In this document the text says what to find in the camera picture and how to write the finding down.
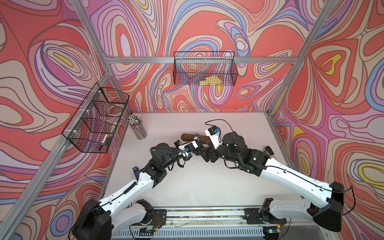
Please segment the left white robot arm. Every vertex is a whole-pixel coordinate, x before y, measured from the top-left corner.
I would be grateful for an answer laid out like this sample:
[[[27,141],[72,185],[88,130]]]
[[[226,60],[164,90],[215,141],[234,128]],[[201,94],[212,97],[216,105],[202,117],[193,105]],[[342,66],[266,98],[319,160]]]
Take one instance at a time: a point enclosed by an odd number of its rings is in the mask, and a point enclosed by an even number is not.
[[[109,240],[131,225],[148,224],[153,217],[153,206],[139,197],[158,185],[167,170],[180,160],[188,161],[192,154],[205,156],[206,148],[196,142],[176,147],[160,143],[150,149],[152,158],[138,175],[115,193],[99,201],[89,200],[83,206],[68,238],[74,240]]]

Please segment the white marker in basket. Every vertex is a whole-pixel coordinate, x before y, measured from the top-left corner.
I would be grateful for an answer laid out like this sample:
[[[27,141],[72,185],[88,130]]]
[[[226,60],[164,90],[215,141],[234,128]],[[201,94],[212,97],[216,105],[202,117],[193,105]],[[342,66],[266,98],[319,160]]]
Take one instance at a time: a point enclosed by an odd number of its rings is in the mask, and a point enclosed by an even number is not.
[[[103,148],[107,138],[108,138],[108,134],[105,134],[103,140],[101,141],[101,144],[100,144],[100,147],[99,147],[99,152],[102,151],[102,148]]]

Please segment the brown wooden watch stand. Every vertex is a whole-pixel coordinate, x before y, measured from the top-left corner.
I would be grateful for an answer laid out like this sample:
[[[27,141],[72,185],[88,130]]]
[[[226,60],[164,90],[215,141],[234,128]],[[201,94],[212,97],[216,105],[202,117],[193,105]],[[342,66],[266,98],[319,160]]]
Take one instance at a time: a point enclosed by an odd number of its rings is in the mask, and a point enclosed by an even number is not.
[[[200,136],[200,142],[201,142],[201,144],[208,144],[208,143],[211,142],[211,140],[210,140],[209,137],[207,137],[207,136],[201,136],[201,135],[199,135],[199,136]],[[192,141],[194,141],[194,135],[193,135],[193,134],[182,134],[182,135],[181,135],[181,139],[182,139],[182,141],[184,141],[184,142],[192,142]]]

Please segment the yellow paper in basket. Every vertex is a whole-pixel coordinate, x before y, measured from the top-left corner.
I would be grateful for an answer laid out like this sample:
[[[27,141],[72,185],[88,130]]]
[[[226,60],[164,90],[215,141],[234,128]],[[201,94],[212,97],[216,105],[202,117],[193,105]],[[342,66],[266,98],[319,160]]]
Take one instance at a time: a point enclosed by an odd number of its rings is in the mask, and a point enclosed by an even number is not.
[[[222,80],[217,76],[209,76],[199,81],[200,86],[220,86],[222,84]]]

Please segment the blue stapler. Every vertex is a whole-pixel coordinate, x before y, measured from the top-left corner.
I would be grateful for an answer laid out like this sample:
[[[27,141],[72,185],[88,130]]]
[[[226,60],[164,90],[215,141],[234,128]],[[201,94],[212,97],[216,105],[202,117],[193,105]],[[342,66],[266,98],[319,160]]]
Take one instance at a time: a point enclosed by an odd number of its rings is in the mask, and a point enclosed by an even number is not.
[[[133,172],[134,172],[135,178],[137,178],[139,176],[140,169],[138,167],[133,167]]]

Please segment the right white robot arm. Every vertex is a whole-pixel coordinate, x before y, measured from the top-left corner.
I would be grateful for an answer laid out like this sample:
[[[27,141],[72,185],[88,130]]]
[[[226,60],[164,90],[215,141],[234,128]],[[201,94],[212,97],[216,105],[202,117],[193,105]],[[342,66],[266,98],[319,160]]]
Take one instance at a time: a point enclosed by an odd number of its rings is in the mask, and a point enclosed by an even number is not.
[[[276,219],[312,220],[318,226],[332,231],[342,230],[344,194],[353,191],[339,182],[326,183],[301,174],[273,158],[272,149],[250,149],[242,136],[236,132],[221,135],[217,127],[205,131],[208,147],[203,149],[206,162],[218,159],[233,162],[235,169],[274,181],[300,195],[300,201],[282,203],[272,198],[265,199],[263,211]]]

